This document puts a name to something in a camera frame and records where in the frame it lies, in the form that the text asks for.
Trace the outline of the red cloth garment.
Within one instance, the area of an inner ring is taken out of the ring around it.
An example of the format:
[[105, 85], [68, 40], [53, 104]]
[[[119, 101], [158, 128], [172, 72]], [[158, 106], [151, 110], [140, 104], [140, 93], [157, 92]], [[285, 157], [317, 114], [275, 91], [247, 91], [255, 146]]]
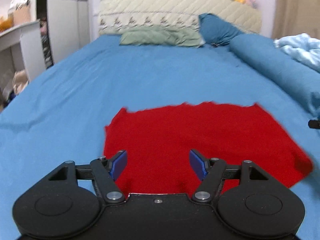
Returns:
[[125, 194], [192, 194], [200, 184], [189, 164], [192, 149], [232, 165], [251, 160], [287, 187], [313, 169], [306, 153], [259, 105], [122, 108], [105, 133], [105, 157], [127, 152], [127, 166], [116, 181]]

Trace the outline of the blue rolled duvet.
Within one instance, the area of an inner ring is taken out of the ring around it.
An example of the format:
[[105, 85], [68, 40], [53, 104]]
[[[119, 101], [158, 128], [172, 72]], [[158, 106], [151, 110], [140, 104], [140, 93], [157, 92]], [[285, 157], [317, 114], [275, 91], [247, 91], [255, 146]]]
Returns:
[[241, 34], [229, 43], [238, 58], [273, 81], [313, 117], [319, 118], [319, 73], [276, 48], [273, 40]]

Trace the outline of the blue bed sheet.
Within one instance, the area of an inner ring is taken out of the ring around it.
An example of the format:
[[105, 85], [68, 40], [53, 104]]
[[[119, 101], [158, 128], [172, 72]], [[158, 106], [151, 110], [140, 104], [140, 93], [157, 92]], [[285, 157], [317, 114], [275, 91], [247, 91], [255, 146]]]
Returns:
[[319, 239], [319, 131], [311, 115], [228, 47], [120, 46], [104, 35], [46, 70], [1, 112], [1, 239], [16, 239], [14, 201], [67, 160], [103, 153], [104, 127], [131, 111], [204, 101], [260, 104], [311, 157], [293, 192], [305, 204], [298, 232]]

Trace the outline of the light blue blanket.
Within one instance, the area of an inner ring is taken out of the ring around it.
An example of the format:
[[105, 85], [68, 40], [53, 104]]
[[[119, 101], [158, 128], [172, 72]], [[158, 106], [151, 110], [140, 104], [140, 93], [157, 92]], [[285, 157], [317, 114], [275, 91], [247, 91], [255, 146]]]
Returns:
[[307, 33], [302, 33], [275, 39], [273, 44], [294, 60], [319, 73], [319, 39], [310, 37]]

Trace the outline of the beige curtain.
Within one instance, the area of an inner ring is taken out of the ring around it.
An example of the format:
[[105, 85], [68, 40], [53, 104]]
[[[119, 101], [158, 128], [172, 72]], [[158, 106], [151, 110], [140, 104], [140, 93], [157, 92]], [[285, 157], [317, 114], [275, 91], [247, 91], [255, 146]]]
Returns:
[[272, 38], [307, 33], [319, 39], [319, 0], [276, 0]]

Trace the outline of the beige plush under desk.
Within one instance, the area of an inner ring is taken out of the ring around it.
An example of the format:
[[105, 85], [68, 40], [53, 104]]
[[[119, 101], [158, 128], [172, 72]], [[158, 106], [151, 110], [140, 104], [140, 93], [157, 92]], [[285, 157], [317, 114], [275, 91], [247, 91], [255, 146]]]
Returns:
[[20, 94], [28, 84], [29, 80], [25, 70], [20, 70], [14, 74], [12, 87], [15, 95]]

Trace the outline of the dark blue pillow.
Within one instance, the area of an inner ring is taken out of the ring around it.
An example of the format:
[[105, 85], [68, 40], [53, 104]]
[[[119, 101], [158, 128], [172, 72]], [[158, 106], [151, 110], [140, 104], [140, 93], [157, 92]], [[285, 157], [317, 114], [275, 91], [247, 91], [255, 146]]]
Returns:
[[243, 31], [214, 14], [199, 15], [200, 34], [207, 44], [226, 46]]

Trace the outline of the light pink plush toy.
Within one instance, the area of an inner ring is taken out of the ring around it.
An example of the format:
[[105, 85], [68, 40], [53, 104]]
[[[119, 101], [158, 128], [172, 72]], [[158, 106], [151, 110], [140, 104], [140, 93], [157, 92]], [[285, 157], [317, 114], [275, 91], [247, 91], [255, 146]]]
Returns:
[[245, 0], [245, 4], [254, 9], [257, 9], [258, 7], [256, 0]]

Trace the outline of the green pillow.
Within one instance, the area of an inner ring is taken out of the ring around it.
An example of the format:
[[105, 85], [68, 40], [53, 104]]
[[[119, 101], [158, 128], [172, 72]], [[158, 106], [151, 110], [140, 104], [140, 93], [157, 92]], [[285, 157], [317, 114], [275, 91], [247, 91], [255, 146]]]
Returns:
[[125, 31], [120, 45], [161, 45], [178, 47], [201, 47], [205, 41], [198, 31], [190, 28], [164, 26], [136, 27]]

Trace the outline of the white desk shelf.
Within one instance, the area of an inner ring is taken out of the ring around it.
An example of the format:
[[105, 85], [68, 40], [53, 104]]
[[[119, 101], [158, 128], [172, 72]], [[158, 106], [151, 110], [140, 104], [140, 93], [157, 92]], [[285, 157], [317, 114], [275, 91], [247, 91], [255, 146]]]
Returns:
[[31, 82], [46, 70], [40, 22], [24, 23], [2, 32], [0, 46], [1, 94], [7, 100], [16, 72], [25, 70]]

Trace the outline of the white grey wardrobe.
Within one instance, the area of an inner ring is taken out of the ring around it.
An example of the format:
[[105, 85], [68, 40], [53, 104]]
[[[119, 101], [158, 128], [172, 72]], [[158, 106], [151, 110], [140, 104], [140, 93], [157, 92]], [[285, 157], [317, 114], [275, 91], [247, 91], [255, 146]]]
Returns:
[[43, 50], [50, 67], [91, 41], [88, 0], [36, 0], [36, 13], [45, 25]]

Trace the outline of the cream quilted headboard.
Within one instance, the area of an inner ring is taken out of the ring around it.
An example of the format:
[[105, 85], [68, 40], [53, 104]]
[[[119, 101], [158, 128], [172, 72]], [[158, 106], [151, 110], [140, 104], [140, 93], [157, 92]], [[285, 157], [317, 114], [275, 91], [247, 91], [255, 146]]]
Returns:
[[260, 33], [261, 13], [231, 0], [100, 0], [99, 34], [162, 25], [199, 30], [199, 15], [213, 14], [245, 33]]

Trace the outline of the striped box on desk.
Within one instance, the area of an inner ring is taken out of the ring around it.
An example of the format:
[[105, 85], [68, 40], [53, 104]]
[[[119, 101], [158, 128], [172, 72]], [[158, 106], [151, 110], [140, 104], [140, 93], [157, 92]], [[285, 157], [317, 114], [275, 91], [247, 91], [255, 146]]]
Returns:
[[13, 12], [14, 25], [31, 22], [30, 5], [20, 4]]

